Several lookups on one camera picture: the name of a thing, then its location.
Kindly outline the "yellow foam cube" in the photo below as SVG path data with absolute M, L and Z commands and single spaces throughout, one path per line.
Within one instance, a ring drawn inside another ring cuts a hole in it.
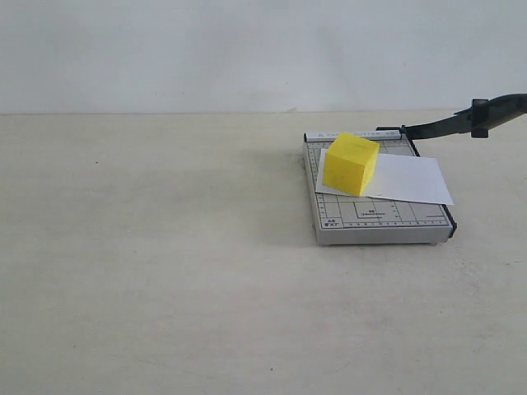
M 339 134 L 325 153 L 324 185 L 361 196 L 373 178 L 379 152 L 378 142 L 350 133 Z

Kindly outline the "white paper sheet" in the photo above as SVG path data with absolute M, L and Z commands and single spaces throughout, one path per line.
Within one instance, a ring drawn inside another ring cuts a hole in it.
M 436 159 L 380 153 L 364 197 L 402 202 L 454 204 Z

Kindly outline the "black cutter blade arm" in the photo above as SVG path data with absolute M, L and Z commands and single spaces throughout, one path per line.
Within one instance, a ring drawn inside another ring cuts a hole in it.
M 411 140 L 469 133 L 472 138 L 488 138 L 489 131 L 526 114 L 526 94 L 509 94 L 494 99 L 473 99 L 469 108 L 432 123 L 402 126 Z

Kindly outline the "grey paper cutter base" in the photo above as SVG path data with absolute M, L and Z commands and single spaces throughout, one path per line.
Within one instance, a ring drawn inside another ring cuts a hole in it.
M 305 173 L 319 244 L 437 244 L 454 235 L 457 224 L 444 204 L 323 193 L 317 181 L 322 168 L 320 156 L 337 135 L 304 134 Z

